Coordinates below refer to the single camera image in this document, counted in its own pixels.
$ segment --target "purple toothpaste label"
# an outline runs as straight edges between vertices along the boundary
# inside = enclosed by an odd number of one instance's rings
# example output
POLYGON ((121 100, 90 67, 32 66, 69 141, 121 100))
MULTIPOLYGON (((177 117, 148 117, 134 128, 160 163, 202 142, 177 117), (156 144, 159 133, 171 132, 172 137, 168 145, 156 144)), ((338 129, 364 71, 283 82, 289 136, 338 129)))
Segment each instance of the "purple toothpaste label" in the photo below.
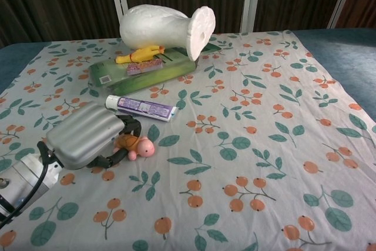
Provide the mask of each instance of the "purple toothpaste label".
POLYGON ((132 110, 149 115, 159 116, 168 119, 173 109, 172 106, 167 106, 159 103, 148 101, 141 101, 137 99, 130 99, 121 97, 117 103, 118 108, 123 110, 132 110))

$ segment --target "toothpaste cap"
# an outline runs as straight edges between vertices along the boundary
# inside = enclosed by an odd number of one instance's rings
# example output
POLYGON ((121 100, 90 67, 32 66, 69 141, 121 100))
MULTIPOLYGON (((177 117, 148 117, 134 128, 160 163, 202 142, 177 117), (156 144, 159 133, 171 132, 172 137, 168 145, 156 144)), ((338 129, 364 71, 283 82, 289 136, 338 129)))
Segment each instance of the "toothpaste cap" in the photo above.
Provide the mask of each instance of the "toothpaste cap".
POLYGON ((117 110, 118 109, 118 101, 120 96, 116 95, 109 95, 106 99, 106 107, 110 109, 117 110))

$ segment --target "yellow rubber chicken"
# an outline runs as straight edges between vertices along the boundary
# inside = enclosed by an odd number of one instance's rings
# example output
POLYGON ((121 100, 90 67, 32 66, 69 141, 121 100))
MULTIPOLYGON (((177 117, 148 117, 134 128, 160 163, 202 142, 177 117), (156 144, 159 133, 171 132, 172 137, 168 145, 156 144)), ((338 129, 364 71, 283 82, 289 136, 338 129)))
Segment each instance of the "yellow rubber chicken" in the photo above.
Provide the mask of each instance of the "yellow rubber chicken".
POLYGON ((115 59, 115 62, 118 64, 124 63, 141 63, 144 61, 153 60, 153 56, 156 54, 163 54, 165 48, 158 45, 150 45, 142 49, 137 49, 134 53, 131 53, 126 56, 118 56, 115 59))

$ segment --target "tablecloth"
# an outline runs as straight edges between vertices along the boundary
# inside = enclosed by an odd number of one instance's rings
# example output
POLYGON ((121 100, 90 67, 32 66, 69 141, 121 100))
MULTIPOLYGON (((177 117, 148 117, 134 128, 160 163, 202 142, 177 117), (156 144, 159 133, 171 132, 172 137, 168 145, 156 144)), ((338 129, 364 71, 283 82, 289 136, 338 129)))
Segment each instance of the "tablecloth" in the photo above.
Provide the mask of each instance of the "tablecloth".
MULTIPOLYGON (((152 158, 64 170, 2 229, 6 250, 365 250, 376 232, 375 122, 290 31, 213 35, 197 70, 129 95, 152 158)), ((120 39, 52 42, 1 97, 0 169, 88 101, 120 39)))

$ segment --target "styrofoam vase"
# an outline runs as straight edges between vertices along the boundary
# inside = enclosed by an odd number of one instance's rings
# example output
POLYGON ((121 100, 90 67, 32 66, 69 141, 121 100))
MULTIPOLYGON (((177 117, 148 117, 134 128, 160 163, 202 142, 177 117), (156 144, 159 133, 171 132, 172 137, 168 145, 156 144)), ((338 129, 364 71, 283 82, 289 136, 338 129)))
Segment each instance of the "styrofoam vase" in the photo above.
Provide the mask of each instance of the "styrofoam vase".
POLYGON ((172 8, 139 5, 128 10, 120 22, 123 42, 133 49, 149 45, 183 47, 195 61, 209 42, 216 26, 212 9, 203 6, 192 18, 172 8))

